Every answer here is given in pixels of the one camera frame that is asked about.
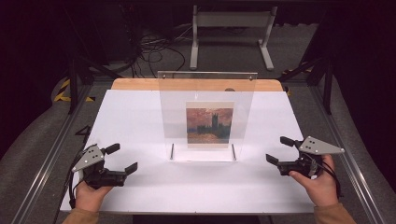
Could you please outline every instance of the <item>silver metal plate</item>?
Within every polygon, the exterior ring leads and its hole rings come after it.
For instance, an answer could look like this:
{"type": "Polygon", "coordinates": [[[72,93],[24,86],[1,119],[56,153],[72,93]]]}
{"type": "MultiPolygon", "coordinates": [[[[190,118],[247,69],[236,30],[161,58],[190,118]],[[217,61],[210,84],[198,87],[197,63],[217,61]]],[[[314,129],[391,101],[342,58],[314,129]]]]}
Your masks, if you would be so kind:
{"type": "Polygon", "coordinates": [[[87,151],[81,157],[81,159],[77,162],[76,166],[73,167],[72,171],[77,172],[85,167],[88,167],[92,164],[95,164],[99,161],[104,160],[104,156],[102,151],[97,145],[93,145],[87,148],[87,151]]]}
{"type": "Polygon", "coordinates": [[[311,136],[308,136],[303,141],[300,146],[300,151],[316,155],[341,154],[345,152],[341,147],[335,147],[311,136]]]}

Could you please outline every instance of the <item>picture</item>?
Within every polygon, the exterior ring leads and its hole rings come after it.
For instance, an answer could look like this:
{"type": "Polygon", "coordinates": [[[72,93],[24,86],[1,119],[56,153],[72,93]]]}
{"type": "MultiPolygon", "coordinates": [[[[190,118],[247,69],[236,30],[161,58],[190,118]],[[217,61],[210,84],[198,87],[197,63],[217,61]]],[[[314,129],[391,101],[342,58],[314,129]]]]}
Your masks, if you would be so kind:
{"type": "Polygon", "coordinates": [[[188,144],[228,144],[233,102],[187,102],[188,144]]]}

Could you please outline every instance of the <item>white tabletop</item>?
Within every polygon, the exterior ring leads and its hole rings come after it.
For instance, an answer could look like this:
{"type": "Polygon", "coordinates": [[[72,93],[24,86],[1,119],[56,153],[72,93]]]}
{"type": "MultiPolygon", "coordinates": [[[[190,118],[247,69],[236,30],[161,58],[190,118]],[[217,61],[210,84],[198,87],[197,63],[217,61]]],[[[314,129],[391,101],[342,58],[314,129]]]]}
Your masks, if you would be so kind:
{"type": "MultiPolygon", "coordinates": [[[[120,150],[106,155],[113,171],[138,162],[124,187],[109,192],[101,210],[129,214],[312,213],[303,187],[265,160],[295,161],[298,151],[279,137],[302,140],[283,91],[254,92],[242,152],[235,162],[177,162],[166,157],[158,91],[107,91],[86,146],[120,150]]],[[[61,210],[70,210],[68,194],[61,210]]]]}

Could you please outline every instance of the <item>sleeve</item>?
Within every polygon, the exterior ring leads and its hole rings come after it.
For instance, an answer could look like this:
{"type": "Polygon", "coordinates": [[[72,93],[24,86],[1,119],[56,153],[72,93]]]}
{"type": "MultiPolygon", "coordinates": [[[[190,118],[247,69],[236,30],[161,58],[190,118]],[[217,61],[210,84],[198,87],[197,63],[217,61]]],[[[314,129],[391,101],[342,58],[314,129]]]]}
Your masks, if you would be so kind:
{"type": "Polygon", "coordinates": [[[89,212],[75,208],[64,220],[64,224],[95,224],[98,222],[99,213],[89,212]]]}
{"type": "Polygon", "coordinates": [[[314,208],[315,221],[318,224],[356,224],[352,216],[341,203],[314,208]]]}

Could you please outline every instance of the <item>clear acrylic panel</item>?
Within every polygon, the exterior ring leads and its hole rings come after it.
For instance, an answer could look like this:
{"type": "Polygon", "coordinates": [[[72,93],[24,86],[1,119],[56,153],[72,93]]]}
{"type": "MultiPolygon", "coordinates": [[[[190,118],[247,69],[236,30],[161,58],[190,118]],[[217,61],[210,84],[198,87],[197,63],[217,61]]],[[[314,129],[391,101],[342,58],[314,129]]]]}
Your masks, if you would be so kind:
{"type": "Polygon", "coordinates": [[[159,72],[170,161],[237,161],[256,73],[159,72]]]}

